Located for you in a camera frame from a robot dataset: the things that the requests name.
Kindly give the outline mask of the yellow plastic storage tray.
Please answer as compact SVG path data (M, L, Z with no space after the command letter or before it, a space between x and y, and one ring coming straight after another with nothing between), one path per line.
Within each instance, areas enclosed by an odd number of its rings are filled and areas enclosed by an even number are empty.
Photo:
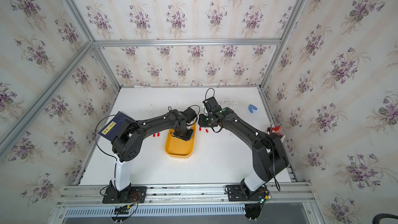
M164 151L166 152L166 154L173 158L186 159L190 157L194 150L196 128L197 128L196 124L194 124L190 128L190 130L193 131L193 135L189 141L184 141L176 137L173 137L171 135L173 129L170 129L164 146Z

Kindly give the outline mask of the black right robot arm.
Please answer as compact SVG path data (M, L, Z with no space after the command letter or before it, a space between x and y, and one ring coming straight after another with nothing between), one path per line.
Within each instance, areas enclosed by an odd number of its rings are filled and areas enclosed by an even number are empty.
M200 114L199 125L202 128L220 127L230 131L251 149L254 171L242 182L243 187L251 192L258 190L289 166L289 159L279 135L256 129L228 107Z

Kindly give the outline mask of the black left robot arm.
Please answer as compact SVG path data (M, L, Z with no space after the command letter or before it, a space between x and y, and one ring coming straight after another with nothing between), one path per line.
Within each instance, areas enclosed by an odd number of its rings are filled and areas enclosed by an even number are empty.
M112 145L116 164L110 186L117 192L131 186L132 160L140 153L144 139L171 129L173 137L189 141L194 134L190 127L198 120L198 114L190 107L185 111L168 110L164 115L144 120L135 120L122 112L111 117L102 129L95 132Z

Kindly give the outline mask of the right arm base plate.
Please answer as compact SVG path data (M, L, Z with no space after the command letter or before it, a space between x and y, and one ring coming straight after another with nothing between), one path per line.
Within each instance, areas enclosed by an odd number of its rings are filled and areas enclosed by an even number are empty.
M255 191L251 191L246 185L226 185L224 187L225 194L228 195L230 202L241 202L241 201L255 201L263 203L267 201L269 197L269 190L265 185L260 186Z

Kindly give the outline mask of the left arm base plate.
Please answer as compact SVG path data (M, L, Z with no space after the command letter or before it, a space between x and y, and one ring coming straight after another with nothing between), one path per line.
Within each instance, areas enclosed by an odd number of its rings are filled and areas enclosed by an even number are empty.
M127 204L137 201L144 203L147 193L145 186L128 186L122 191L117 191L113 185L107 186L104 193L102 193L103 204Z

